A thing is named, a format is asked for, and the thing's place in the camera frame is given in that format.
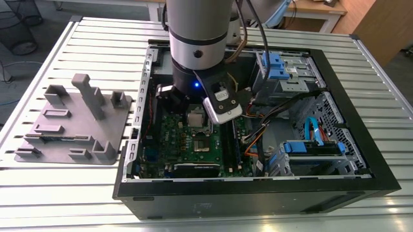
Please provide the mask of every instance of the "wooden desk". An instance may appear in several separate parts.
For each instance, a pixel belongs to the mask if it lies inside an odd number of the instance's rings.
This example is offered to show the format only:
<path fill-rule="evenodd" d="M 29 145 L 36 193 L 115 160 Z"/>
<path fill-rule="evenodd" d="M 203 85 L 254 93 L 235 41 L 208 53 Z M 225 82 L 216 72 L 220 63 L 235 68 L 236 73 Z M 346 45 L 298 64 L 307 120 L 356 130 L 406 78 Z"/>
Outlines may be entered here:
<path fill-rule="evenodd" d="M 322 1 L 298 0 L 296 18 L 310 18 L 324 20 L 319 32 L 330 33 L 342 15 L 347 11 L 338 2 L 334 7 L 328 7 Z M 284 13 L 286 17 L 291 17 L 294 12 L 294 4 L 291 3 Z"/>

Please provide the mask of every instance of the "white label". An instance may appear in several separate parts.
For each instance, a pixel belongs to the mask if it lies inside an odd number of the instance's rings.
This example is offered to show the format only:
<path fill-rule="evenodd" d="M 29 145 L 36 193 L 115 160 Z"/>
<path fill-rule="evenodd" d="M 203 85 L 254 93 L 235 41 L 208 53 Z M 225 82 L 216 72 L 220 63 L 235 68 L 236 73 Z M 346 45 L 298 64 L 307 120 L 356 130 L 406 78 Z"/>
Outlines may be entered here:
<path fill-rule="evenodd" d="M 295 69 L 295 68 L 286 68 L 286 71 L 287 71 L 288 73 L 296 73 L 296 69 Z"/>
<path fill-rule="evenodd" d="M 263 164 L 259 162 L 259 160 L 256 161 L 256 167 L 260 171 L 263 170 Z"/>
<path fill-rule="evenodd" d="M 228 98 L 228 94 L 227 94 L 227 90 L 221 90 L 219 92 L 215 93 L 215 98 L 219 102 L 221 102 L 223 100 L 225 100 Z"/>

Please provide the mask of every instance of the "motherboard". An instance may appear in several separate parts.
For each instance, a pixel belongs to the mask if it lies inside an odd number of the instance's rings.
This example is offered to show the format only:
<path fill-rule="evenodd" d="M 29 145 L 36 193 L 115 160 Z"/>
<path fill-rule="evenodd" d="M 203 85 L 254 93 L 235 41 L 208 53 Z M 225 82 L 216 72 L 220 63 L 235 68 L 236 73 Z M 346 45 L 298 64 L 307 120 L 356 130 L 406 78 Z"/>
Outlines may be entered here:
<path fill-rule="evenodd" d="M 250 157 L 240 156 L 240 139 L 247 130 L 244 119 L 240 117 L 228 124 L 229 133 L 221 125 L 209 122 L 200 104 L 189 105 L 185 116 L 164 114 L 159 147 L 144 148 L 145 165 L 140 166 L 145 178 L 251 176 Z M 235 152 L 228 152 L 228 144 Z"/>

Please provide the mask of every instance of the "green motherboard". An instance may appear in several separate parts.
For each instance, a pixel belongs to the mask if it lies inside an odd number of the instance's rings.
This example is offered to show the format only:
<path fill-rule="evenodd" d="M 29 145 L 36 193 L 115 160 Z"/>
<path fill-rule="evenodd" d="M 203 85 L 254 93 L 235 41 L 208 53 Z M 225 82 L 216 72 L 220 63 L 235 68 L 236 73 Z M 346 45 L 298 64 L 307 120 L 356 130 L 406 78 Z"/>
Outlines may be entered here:
<path fill-rule="evenodd" d="M 251 176 L 251 160 L 242 157 L 239 141 L 246 134 L 244 119 L 234 120 L 232 131 L 221 134 L 221 126 L 212 125 L 204 116 L 201 105 L 189 105 L 187 119 L 180 115 L 164 114 L 160 121 L 159 147 L 147 146 L 144 150 L 147 163 L 145 178 L 172 178 L 167 175 L 175 164 L 219 165 L 217 177 Z M 235 168 L 227 168 L 224 163 L 224 144 L 221 136 L 227 136 L 227 144 L 234 146 Z"/>

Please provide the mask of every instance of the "floor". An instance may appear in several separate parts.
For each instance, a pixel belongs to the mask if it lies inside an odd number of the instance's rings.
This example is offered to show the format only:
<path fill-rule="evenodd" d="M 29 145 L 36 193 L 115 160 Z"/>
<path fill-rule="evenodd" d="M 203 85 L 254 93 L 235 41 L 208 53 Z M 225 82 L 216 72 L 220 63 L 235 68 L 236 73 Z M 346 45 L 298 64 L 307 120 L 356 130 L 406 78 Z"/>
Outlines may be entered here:
<path fill-rule="evenodd" d="M 4 64 L 16 61 L 42 62 L 72 15 L 135 20 L 148 20 L 149 18 L 147 8 L 144 7 L 65 2 L 62 4 L 62 11 L 56 11 L 50 1 L 37 0 L 36 3 L 44 18 L 42 24 L 30 28 L 38 43 L 38 49 L 26 56 L 13 56 L 0 44 L 0 60 Z M 1 11 L 8 11 L 8 7 L 0 0 Z M 12 102 L 22 96 L 38 68 L 40 65 L 33 63 L 6 67 L 6 71 L 14 77 L 14 81 L 8 85 L 0 82 L 0 124 L 5 123 L 16 106 L 16 103 L 8 105 L 1 105 L 1 103 Z M 413 81 L 410 79 L 413 78 L 413 57 L 406 58 L 402 53 L 397 54 L 385 67 L 385 71 L 401 93 L 410 104 L 413 104 Z"/>

